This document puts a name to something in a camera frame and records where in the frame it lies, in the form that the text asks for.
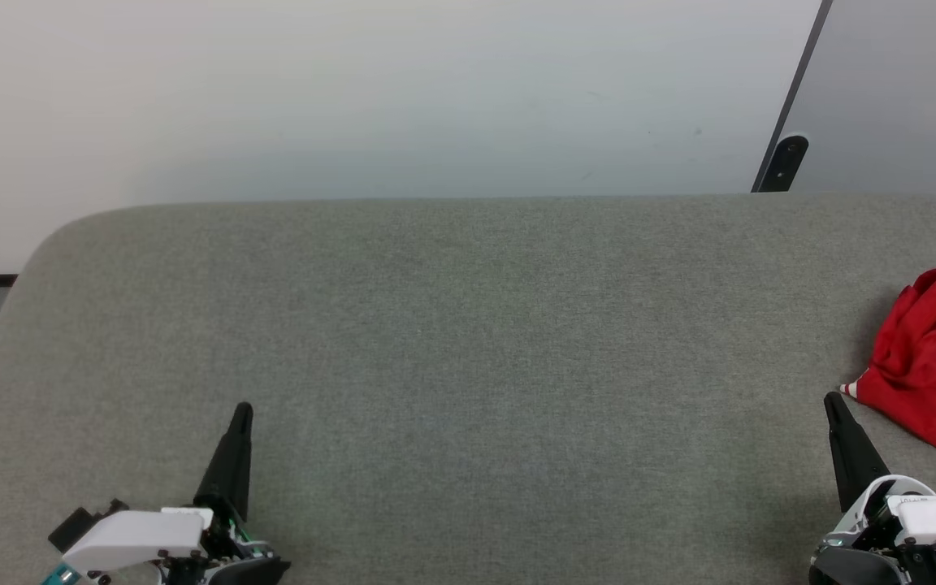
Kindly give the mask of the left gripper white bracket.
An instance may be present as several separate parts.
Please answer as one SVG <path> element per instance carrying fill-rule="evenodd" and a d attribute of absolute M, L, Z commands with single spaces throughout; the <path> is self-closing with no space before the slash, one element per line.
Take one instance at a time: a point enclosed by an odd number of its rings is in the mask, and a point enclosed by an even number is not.
<path fill-rule="evenodd" d="M 114 573 L 141 564 L 155 585 L 281 585 L 289 561 L 245 532 L 253 420 L 252 405 L 235 407 L 194 506 L 101 519 L 62 555 L 62 585 L 118 585 Z"/>

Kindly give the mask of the grey fabric sofa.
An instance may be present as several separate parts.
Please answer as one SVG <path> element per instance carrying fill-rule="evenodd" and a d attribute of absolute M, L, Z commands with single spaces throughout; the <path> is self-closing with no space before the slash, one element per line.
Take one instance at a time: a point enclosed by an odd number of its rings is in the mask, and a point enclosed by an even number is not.
<path fill-rule="evenodd" d="M 189 503 L 255 409 L 284 585 L 807 585 L 822 397 L 936 267 L 936 197 L 116 210 L 0 312 L 0 585 L 74 508 Z"/>

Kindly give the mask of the grey panel with dark edge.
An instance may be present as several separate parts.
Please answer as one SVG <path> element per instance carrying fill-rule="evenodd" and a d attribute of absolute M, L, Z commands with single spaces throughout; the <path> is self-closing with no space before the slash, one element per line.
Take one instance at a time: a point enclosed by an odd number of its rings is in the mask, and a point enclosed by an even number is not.
<path fill-rule="evenodd" d="M 798 192 L 936 196 L 936 0 L 832 0 L 783 133 Z"/>

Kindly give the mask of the black oblong wall bracket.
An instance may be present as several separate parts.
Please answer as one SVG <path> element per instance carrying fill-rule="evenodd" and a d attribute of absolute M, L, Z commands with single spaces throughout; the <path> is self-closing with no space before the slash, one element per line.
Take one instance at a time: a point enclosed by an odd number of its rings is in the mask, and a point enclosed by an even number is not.
<path fill-rule="evenodd" d="M 773 148 L 764 170 L 759 171 L 754 193 L 782 193 L 791 188 L 809 148 L 802 134 L 785 136 Z"/>

